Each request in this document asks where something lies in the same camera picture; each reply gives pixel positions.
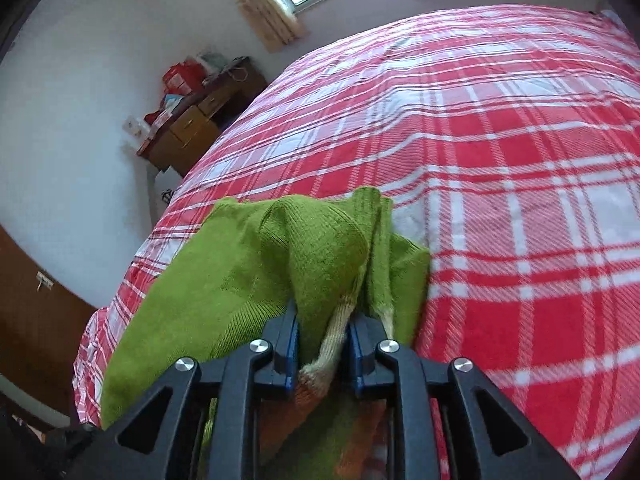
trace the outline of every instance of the green knit fabric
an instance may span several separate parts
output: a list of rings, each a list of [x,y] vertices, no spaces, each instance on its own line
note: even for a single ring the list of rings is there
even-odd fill
[[[116,347],[102,390],[103,427],[177,358],[220,358],[257,338],[289,298],[298,306],[301,365],[318,356],[345,298],[409,344],[429,258],[391,232],[391,209],[392,201],[369,187],[340,201],[219,200],[156,279]],[[334,478],[354,417],[351,399],[329,394],[267,464],[265,478]]]

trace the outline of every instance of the red and white plaid blanket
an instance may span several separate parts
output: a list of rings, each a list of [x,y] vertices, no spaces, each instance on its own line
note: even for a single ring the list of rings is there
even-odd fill
[[[604,478],[640,428],[639,67],[609,18],[512,5],[301,58],[188,174],[91,318],[80,419],[100,423],[114,348],[217,199],[377,186],[433,255],[415,349],[471,358],[583,478]]]

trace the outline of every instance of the beige curtain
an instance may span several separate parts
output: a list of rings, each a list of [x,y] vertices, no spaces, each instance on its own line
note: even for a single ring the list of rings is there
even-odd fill
[[[276,52],[305,29],[280,0],[236,0],[238,9],[269,52]]]

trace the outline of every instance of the wooden door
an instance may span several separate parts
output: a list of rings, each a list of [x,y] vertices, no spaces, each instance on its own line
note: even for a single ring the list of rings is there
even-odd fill
[[[0,227],[0,374],[70,415],[73,361],[94,309],[59,283],[38,290],[39,271]]]

